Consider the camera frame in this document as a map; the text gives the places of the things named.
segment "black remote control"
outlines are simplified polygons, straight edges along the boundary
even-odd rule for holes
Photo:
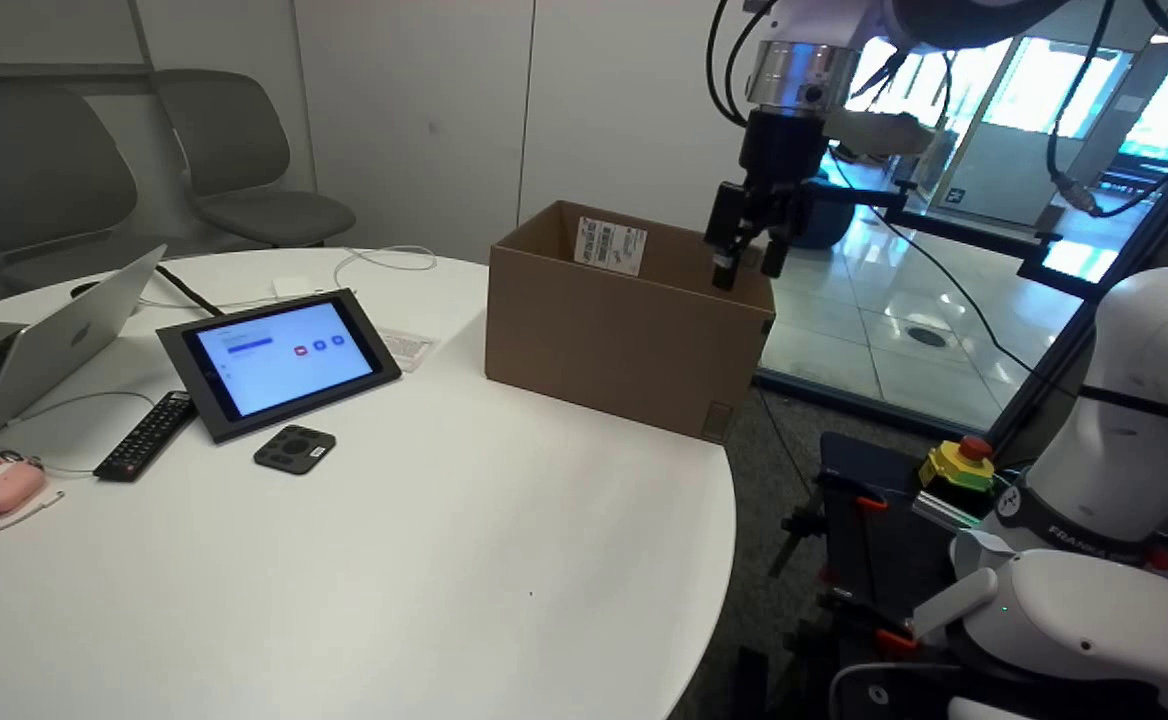
[[[104,454],[98,466],[107,485],[133,485],[172,445],[172,437],[198,417],[188,393],[167,393],[149,417]]]

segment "small black device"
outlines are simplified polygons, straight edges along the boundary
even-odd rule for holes
[[[349,289],[158,337],[215,445],[401,375]]]
[[[198,417],[188,393],[158,398],[142,424],[101,458],[98,477],[107,485],[133,485],[172,445],[172,437]]]
[[[336,437],[287,424],[258,450],[258,465],[308,477],[331,446]]]

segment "desk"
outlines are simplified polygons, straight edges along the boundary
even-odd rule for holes
[[[357,289],[435,338],[401,382],[301,417],[341,437],[311,477],[254,465],[274,430],[199,424],[142,477],[89,466],[144,417],[98,395],[0,437],[66,498],[0,531],[0,720],[649,720],[669,714],[723,602],[723,446],[485,379],[485,267],[422,256],[172,260],[222,303],[278,280]],[[30,320],[73,283],[11,294]],[[41,406],[178,388],[151,337],[193,320],[166,280]]]

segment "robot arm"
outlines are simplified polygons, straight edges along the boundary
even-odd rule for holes
[[[1053,680],[1140,680],[1168,708],[1168,580],[1056,548],[1002,551],[908,626],[946,645],[949,622],[998,662]]]
[[[847,117],[856,50],[871,35],[897,49],[979,49],[1016,35],[1064,0],[777,0],[777,33],[750,78],[746,182],[719,182],[707,245],[715,289],[731,289],[746,246],[768,231],[765,273],[781,274],[812,212],[812,174],[830,138],[871,144],[868,156],[915,156],[928,132],[901,117]]]
[[[1127,554],[1168,519],[1168,267],[1121,280],[1098,306],[1098,353],[1056,439],[991,531]]]

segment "cardboard box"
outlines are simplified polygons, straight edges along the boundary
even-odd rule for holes
[[[773,283],[712,289],[703,236],[553,205],[493,246],[489,375],[723,439],[773,327]]]

